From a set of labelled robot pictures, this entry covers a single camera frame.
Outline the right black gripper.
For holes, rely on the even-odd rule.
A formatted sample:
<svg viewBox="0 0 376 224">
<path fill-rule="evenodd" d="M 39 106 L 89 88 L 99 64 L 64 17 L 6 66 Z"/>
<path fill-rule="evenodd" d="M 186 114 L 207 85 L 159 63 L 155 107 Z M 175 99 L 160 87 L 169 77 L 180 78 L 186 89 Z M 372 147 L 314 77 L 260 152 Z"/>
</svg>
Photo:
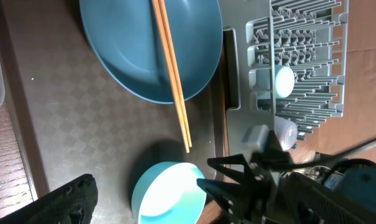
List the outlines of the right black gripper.
<svg viewBox="0 0 376 224">
<path fill-rule="evenodd" d="M 291 155 L 282 151 L 275 131 L 269 131 L 265 144 L 247 162 L 242 154 L 207 160 L 237 184 L 197 179 L 197 185 L 223 210 L 232 223 L 294 223 L 283 193 L 285 177 L 295 166 Z M 242 165 L 243 171 L 226 165 Z"/>
</svg>

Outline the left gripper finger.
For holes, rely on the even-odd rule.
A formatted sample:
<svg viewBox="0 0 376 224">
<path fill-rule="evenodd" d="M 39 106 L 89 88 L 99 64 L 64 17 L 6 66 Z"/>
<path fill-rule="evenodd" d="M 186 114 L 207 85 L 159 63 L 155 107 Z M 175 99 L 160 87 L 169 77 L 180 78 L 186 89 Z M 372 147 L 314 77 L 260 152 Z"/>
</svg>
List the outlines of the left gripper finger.
<svg viewBox="0 0 376 224">
<path fill-rule="evenodd" d="M 0 218 L 0 224 L 90 224 L 97 203 L 96 180 L 83 174 Z"/>
</svg>

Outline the light blue rice bowl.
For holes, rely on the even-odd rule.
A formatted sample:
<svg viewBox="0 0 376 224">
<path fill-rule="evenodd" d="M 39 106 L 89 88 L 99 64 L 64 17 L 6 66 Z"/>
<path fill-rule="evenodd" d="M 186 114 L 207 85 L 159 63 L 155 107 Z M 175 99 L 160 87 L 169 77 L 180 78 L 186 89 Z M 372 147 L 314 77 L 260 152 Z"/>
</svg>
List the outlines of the light blue rice bowl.
<svg viewBox="0 0 376 224">
<path fill-rule="evenodd" d="M 195 224 L 204 209 L 206 193 L 197 185 L 204 175 L 188 162 L 160 162 L 137 181 L 131 209 L 140 224 Z"/>
</svg>

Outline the wooden chopstick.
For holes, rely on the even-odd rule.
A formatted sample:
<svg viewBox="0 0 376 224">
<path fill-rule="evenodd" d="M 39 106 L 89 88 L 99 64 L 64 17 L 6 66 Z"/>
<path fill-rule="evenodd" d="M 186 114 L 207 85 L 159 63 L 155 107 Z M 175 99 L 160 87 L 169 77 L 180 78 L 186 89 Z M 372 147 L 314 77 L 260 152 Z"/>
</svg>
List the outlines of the wooden chopstick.
<svg viewBox="0 0 376 224">
<path fill-rule="evenodd" d="M 175 81 L 172 60 L 171 60 L 170 51 L 169 51 L 169 48 L 168 48 L 167 35 L 166 35 L 166 32 L 165 32 L 164 23 L 163 23 L 163 20 L 162 20 L 162 12 L 160 10 L 158 0 L 152 0 L 152 4 L 153 4 L 153 8 L 154 8 L 155 18 L 156 18 L 156 21 L 157 21 L 158 32 L 160 34 L 160 39 L 161 39 L 161 43 L 162 43 L 162 47 L 163 47 L 163 54 L 165 56 L 165 61 L 166 61 L 166 64 L 167 64 L 170 86 L 171 86 L 171 89 L 172 89 L 173 100 L 174 100 L 175 108 L 176 108 L 176 111 L 177 111 L 178 120 L 179 120 L 179 123 L 180 123 L 181 133 L 182 133 L 182 136 L 183 136 L 183 143 L 185 145 L 186 153 L 189 153 L 190 147 L 188 146 L 185 124 L 184 124 L 182 111 L 181 111 L 180 98 L 178 96 L 177 84 L 176 84 L 176 81 Z"/>
<path fill-rule="evenodd" d="M 178 96 L 180 98 L 181 111 L 182 111 L 182 116 L 183 116 L 183 120 L 185 124 L 188 146 L 192 147 L 190 128 L 188 124 L 188 116 L 187 116 L 186 107 L 185 107 L 185 99 L 183 96 L 183 89 L 182 89 L 181 80 L 180 80 L 180 73 L 179 73 L 178 64 L 177 64 L 177 58 L 175 55 L 175 48 L 173 44 L 172 33 L 171 33 L 170 24 L 168 20 L 167 8 L 166 8 L 164 0 L 158 0 L 158 3 L 160 6 L 160 10 L 162 12 L 162 20 L 163 20 L 165 32 L 167 35 L 168 48 L 169 48 L 170 57 L 172 60 L 175 81 L 176 81 L 177 89 L 178 89 Z"/>
</svg>

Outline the dark blue plate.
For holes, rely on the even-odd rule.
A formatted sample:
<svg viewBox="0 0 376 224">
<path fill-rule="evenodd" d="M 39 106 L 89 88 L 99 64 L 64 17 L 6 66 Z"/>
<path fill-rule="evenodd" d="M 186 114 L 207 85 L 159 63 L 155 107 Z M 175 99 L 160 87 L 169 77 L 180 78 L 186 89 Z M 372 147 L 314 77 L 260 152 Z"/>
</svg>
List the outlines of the dark blue plate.
<svg viewBox="0 0 376 224">
<path fill-rule="evenodd" d="M 151 0 L 81 0 L 83 27 L 103 67 L 138 97 L 172 104 L 173 96 Z M 165 0 L 183 95 L 212 79 L 222 50 L 217 0 Z"/>
</svg>

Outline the pink cup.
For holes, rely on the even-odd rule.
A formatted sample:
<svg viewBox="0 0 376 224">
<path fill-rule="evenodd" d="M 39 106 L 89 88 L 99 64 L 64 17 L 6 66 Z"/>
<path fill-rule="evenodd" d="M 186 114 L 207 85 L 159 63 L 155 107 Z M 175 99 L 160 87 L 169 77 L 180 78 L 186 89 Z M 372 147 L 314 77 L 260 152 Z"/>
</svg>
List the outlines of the pink cup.
<svg viewBox="0 0 376 224">
<path fill-rule="evenodd" d="M 298 128 L 297 125 L 290 120 L 275 116 L 274 131 L 282 151 L 291 149 L 297 141 Z"/>
</svg>

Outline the light blue cup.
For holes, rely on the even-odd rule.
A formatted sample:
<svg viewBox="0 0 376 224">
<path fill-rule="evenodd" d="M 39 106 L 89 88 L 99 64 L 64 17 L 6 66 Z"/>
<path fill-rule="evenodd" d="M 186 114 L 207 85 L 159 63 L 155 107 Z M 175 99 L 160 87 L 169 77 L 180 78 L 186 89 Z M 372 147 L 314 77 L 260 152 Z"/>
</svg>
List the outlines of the light blue cup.
<svg viewBox="0 0 376 224">
<path fill-rule="evenodd" d="M 288 97 L 295 85 L 295 76 L 290 67 L 283 65 L 275 66 L 275 97 Z M 260 90 L 270 89 L 270 70 L 261 69 L 256 71 L 256 84 Z"/>
</svg>

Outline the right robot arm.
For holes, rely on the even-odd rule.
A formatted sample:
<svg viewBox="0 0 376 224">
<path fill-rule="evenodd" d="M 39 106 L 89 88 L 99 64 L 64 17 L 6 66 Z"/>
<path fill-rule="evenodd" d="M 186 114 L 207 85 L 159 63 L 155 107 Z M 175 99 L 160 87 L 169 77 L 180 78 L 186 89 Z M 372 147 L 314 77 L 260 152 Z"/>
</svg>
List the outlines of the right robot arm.
<svg viewBox="0 0 376 224">
<path fill-rule="evenodd" d="M 198 179 L 229 223 L 376 223 L 376 163 L 345 159 L 376 147 L 376 137 L 302 164 L 283 152 L 274 131 L 262 151 L 207 160 L 231 183 Z"/>
</svg>

